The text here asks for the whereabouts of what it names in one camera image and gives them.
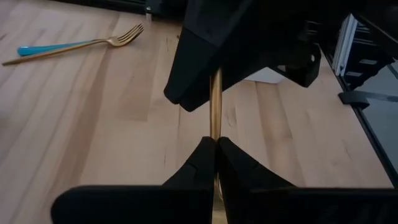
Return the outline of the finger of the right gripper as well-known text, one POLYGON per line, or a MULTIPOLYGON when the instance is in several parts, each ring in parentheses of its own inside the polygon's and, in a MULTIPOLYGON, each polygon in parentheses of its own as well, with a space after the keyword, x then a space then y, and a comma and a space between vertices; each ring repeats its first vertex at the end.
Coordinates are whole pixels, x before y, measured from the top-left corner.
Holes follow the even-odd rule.
POLYGON ((164 89, 174 104, 204 104, 210 77, 233 51, 236 0, 188 0, 169 80, 164 89))
MULTIPOLYGON (((236 0, 236 27, 231 34, 233 51, 219 67, 224 75, 223 90, 265 67, 261 63, 261 49, 258 47, 260 42, 258 7, 259 0, 236 0)), ((179 105, 186 111, 193 111, 203 104, 179 105)))

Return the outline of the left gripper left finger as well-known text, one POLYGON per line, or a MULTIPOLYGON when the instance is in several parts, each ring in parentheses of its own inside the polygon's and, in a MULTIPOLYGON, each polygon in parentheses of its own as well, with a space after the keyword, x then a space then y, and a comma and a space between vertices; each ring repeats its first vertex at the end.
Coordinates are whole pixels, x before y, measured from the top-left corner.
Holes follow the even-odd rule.
POLYGON ((203 137, 162 185, 81 185, 52 204, 53 224, 210 224, 215 141, 203 137))

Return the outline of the gold metal fork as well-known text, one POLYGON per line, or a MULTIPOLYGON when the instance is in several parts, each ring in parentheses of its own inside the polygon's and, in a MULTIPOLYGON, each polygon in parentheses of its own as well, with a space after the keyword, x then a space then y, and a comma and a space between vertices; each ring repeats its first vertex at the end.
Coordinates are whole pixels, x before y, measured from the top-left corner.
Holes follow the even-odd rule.
MULTIPOLYGON (((221 137, 222 92, 222 71, 219 68, 210 77, 210 137, 216 142, 221 137)), ((212 224, 228 224, 217 170, 214 178, 212 224)))
MULTIPOLYGON (((142 24, 138 24, 121 36, 113 36, 113 37, 109 37, 107 39, 100 39, 100 40, 104 40, 103 43, 106 43, 112 47, 123 47, 123 46, 129 44, 130 42, 132 42, 133 40, 135 40, 137 37, 139 37, 143 31, 144 31, 144 26, 142 24)), ((18 64, 18 63, 24 63, 24 62, 28 62, 31 60, 37 60, 39 58, 62 54, 62 53, 69 52, 69 51, 63 50, 62 52, 49 52, 49 53, 46 52, 46 53, 38 54, 38 55, 19 57, 15 60, 3 62, 2 65, 8 66, 8 65, 18 64)))

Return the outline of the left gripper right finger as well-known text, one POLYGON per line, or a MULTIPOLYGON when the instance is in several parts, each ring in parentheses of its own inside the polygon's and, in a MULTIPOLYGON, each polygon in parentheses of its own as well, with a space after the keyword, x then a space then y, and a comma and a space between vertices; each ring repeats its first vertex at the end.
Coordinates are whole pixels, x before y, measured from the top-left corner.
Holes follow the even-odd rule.
POLYGON ((398 190, 297 187, 229 138, 218 140, 229 224, 398 224, 398 190))

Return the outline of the blue-handled fork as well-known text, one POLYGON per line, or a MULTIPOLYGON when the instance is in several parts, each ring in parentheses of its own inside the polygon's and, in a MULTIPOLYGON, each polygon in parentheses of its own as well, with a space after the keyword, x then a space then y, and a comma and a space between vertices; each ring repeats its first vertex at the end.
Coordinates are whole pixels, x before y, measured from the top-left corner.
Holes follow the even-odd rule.
POLYGON ((56 44, 56 45, 46 45, 46 46, 22 46, 17 49, 17 54, 20 57, 27 57, 30 55, 38 55, 46 52, 62 52, 63 50, 75 50, 82 47, 90 46, 93 44, 103 43, 104 40, 90 40, 83 42, 72 42, 67 44, 56 44))

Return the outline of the white plastic bin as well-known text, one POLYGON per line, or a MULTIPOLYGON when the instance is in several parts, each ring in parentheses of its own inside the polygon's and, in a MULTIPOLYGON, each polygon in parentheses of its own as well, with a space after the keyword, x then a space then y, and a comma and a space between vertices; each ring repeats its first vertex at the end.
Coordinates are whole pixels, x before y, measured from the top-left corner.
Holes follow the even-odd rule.
POLYGON ((270 84, 278 84, 283 79, 284 79, 284 76, 271 70, 268 67, 263 68, 245 78, 245 80, 248 80, 248 81, 270 83, 270 84))

